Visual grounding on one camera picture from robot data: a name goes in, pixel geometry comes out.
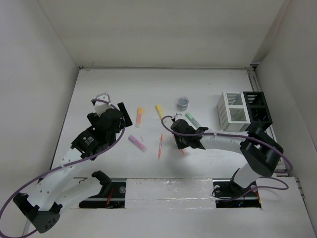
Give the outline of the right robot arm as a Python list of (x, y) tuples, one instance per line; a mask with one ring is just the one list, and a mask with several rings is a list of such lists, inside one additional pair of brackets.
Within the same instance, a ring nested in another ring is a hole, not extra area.
[(246, 132), (217, 132), (207, 127), (194, 129), (186, 120), (174, 118), (170, 130), (178, 149), (219, 149), (245, 158), (246, 164), (233, 174), (229, 183), (220, 187), (230, 196), (242, 195), (261, 177), (271, 177), (283, 154), (283, 148), (258, 126)]

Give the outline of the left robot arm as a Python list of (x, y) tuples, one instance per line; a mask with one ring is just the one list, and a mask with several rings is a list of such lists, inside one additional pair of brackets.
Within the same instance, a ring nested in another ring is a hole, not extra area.
[(71, 143), (59, 166), (37, 178), (29, 192), (19, 192), (13, 202), (23, 215), (43, 234), (60, 219), (62, 213), (91, 196), (106, 196), (112, 180), (102, 171), (93, 172), (83, 182), (67, 189), (67, 185), (97, 156), (111, 149), (122, 137), (132, 120), (123, 102), (114, 106), (102, 99), (93, 99), (95, 112), (87, 115), (90, 127)]

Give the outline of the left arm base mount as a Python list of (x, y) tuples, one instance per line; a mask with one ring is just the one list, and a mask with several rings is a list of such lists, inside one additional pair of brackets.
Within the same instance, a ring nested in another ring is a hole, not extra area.
[(125, 178), (110, 178), (104, 172), (92, 173), (101, 184), (98, 194), (79, 203), (82, 209), (123, 209), (125, 208), (126, 181)]

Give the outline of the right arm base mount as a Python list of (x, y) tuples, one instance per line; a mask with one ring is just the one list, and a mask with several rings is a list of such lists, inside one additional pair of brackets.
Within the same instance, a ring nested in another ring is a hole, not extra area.
[(259, 193), (256, 189), (256, 182), (252, 182), (246, 188), (233, 183), (231, 179), (213, 180), (211, 195), (215, 198), (216, 208), (261, 208)]

